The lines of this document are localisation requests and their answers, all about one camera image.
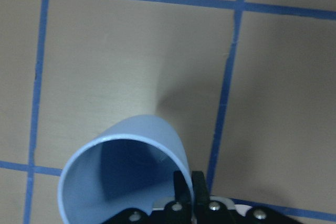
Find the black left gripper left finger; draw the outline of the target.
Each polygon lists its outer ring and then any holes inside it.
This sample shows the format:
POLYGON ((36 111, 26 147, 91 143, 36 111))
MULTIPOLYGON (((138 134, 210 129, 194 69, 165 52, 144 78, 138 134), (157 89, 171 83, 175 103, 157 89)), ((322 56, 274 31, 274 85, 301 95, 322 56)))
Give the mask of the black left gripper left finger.
POLYGON ((175 202, 182 206, 191 208, 191 192, 181 171, 175 171, 173 173, 173 182, 175 202))

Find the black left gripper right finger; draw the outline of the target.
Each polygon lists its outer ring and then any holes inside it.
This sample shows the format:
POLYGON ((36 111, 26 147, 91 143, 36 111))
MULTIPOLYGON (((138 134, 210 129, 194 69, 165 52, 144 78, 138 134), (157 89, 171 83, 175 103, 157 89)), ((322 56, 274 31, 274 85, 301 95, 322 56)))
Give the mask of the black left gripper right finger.
POLYGON ((196 206, 205 206, 210 201, 205 175, 202 171, 192 171, 192 184, 196 206))

